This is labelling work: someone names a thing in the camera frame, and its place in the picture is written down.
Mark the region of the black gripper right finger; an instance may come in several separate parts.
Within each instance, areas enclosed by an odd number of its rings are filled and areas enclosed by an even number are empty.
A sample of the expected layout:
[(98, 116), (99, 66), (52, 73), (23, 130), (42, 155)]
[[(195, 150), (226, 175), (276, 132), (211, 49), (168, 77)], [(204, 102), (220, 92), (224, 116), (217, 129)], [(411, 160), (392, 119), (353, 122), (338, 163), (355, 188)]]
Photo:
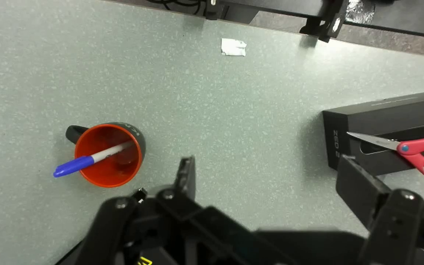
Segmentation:
[(336, 191), (366, 228), (372, 228), (391, 194), (383, 180), (348, 155), (339, 161)]

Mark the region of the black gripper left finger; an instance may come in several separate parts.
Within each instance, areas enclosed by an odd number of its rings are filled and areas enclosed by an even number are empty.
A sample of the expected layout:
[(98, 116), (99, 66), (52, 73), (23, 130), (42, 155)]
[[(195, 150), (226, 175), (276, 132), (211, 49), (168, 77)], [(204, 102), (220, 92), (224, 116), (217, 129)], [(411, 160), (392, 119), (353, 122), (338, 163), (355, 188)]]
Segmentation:
[(177, 194), (185, 194), (189, 198), (196, 197), (196, 158), (194, 155), (180, 160), (174, 191)]

